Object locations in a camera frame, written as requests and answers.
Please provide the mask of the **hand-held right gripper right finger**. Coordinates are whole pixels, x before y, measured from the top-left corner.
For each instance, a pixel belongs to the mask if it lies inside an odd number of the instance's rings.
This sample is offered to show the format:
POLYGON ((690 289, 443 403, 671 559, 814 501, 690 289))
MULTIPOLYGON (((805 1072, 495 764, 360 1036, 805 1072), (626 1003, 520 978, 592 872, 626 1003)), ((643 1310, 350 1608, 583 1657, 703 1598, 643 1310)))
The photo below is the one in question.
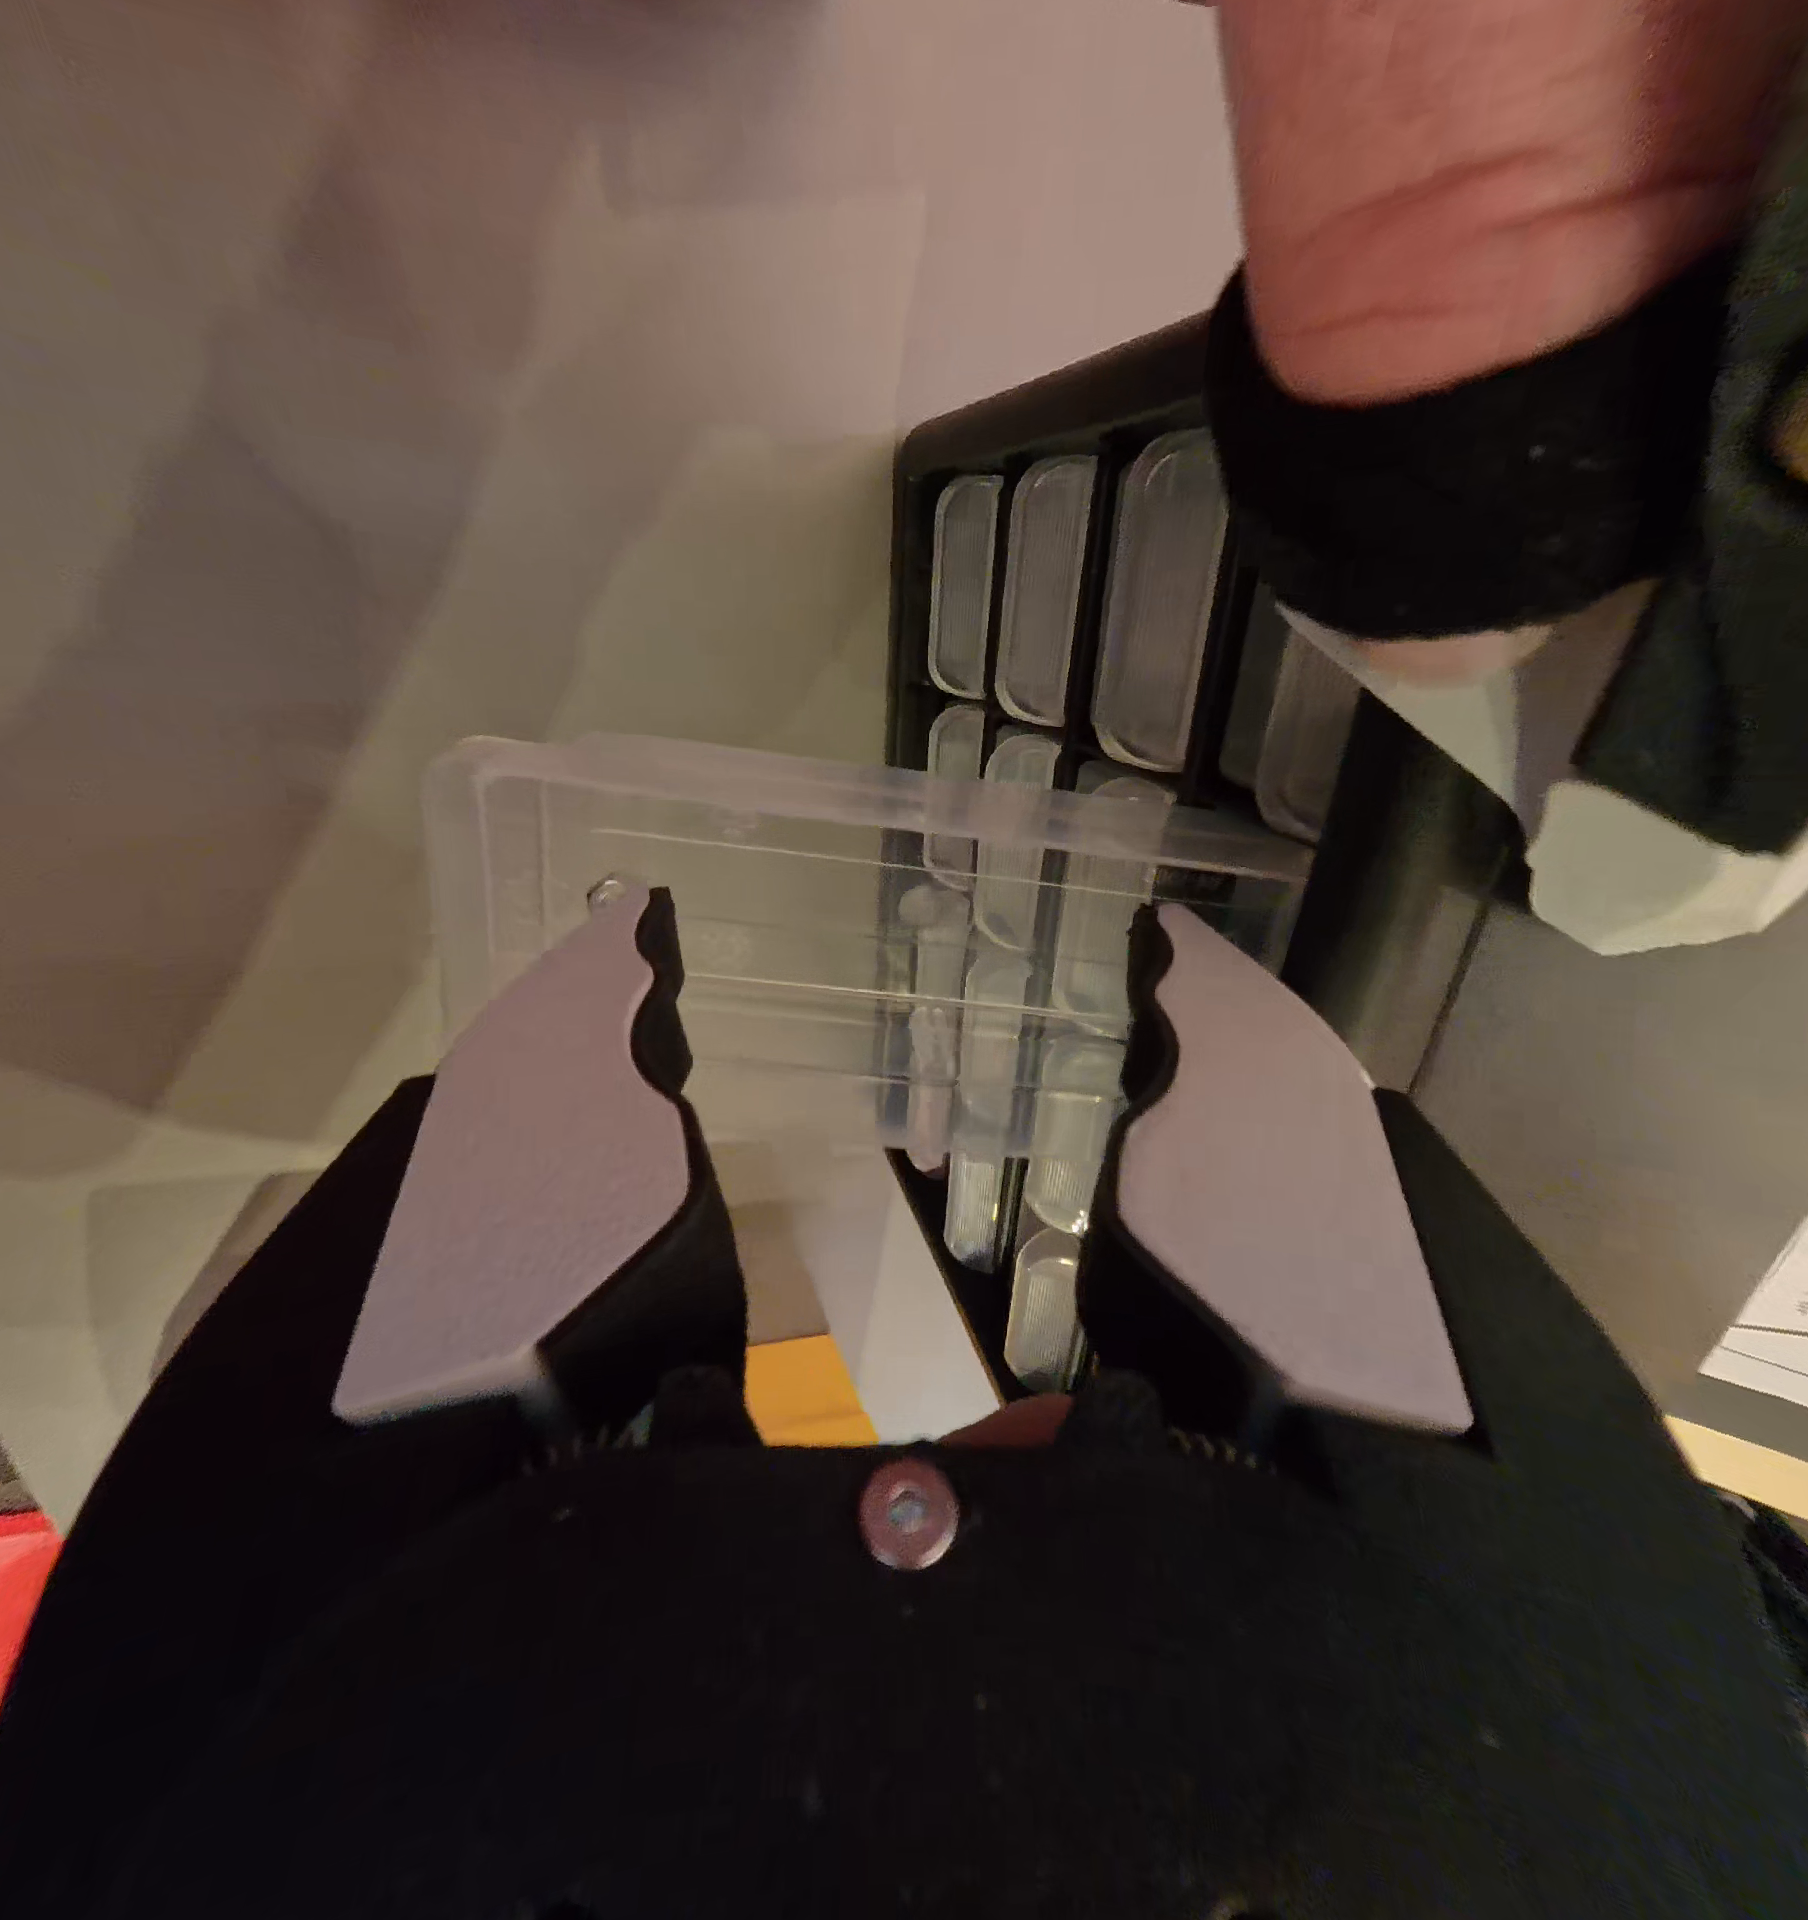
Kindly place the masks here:
POLYGON ((1324 1020, 1180 903, 1130 920, 1121 1112, 1076 1310, 1173 1429, 1471 1429, 1381 1122, 1324 1020))

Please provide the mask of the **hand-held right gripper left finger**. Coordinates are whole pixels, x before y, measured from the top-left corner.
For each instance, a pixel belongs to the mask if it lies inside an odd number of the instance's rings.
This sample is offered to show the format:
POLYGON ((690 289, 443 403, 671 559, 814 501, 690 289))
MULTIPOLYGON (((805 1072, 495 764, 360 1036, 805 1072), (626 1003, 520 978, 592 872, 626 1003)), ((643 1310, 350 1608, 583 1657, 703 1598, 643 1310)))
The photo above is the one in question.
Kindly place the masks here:
POLYGON ((748 1429, 748 1283, 685 1093, 664 886, 617 884, 440 1064, 342 1361, 372 1427, 748 1429))

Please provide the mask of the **black drawer cabinet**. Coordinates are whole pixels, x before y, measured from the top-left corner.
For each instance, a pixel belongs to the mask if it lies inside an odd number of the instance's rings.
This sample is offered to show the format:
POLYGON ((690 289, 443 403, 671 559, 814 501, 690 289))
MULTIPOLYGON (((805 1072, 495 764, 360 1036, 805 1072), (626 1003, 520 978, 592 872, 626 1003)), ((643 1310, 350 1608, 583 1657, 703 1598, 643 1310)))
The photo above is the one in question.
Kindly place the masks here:
MULTIPOLYGON (((1205 320, 1190 317, 904 438, 892 472, 893 766, 925 768, 901 736, 936 705, 923 666, 930 511, 943 480, 1177 427, 1204 428, 1214 454, 1199 398, 1204 351, 1205 320)), ((1250 610, 1254 591, 1265 591, 1278 613, 1226 508, 1236 613, 1250 610)), ((1405 720, 1389 718, 1381 699, 1356 689, 1327 820, 1308 849, 1301 909, 1277 977, 1352 1046, 1379 1084, 1411 1092, 1471 962, 1488 903, 1520 896, 1517 824, 1479 780, 1405 720)))

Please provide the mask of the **clear plastic drawer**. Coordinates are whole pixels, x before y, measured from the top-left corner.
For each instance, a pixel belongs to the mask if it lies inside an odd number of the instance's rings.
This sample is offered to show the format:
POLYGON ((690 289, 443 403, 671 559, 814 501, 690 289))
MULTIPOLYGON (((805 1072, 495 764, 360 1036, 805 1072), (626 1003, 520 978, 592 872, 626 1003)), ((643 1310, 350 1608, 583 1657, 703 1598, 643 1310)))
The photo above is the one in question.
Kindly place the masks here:
POLYGON ((1313 857, 1240 806, 1145 827, 1106 799, 619 732, 462 741, 426 771, 423 829, 447 1032, 619 875, 677 906, 711 1137, 817 1130, 905 1155, 915 937, 937 923, 927 834, 1303 884, 1313 857))

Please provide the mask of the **rows of clear cabinet drawers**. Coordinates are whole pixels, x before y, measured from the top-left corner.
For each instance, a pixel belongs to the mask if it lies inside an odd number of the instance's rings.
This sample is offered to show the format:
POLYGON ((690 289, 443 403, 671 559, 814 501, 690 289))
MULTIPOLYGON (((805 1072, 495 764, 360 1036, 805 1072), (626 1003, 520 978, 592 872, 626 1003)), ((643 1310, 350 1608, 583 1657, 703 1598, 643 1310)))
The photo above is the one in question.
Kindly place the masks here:
MULTIPOLYGON (((1356 685, 1265 591, 1230 600, 1229 508, 1204 428, 956 472, 930 511, 925 694, 901 736, 941 780, 1106 799, 1145 827, 1180 799, 1250 804, 1311 848, 1356 685)), ((927 834, 905 1138, 940 1182, 940 1253, 1014 1393, 1082 1371, 1076 1264, 1121 1112, 1130 920, 1185 900, 1266 971, 1299 876, 1180 875, 1142 856, 927 834)))

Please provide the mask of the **person's left hand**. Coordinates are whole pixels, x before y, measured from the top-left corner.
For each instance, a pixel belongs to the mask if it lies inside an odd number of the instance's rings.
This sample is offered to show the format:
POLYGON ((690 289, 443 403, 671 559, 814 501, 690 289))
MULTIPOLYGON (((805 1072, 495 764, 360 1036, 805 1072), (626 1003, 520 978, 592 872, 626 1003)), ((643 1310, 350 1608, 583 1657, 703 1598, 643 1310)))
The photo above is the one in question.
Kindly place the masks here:
POLYGON ((1275 380, 1381 403, 1533 361, 1741 227, 1808 2, 1221 2, 1275 380))

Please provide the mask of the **yellow box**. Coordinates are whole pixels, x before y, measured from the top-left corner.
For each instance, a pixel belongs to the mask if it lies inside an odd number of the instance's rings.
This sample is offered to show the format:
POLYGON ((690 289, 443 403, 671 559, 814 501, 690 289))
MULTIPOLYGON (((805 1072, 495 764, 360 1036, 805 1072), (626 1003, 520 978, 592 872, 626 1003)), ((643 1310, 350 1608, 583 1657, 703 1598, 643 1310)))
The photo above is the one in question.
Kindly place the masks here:
POLYGON ((748 1346, 745 1405, 766 1448, 873 1448, 876 1433, 828 1333, 748 1346))

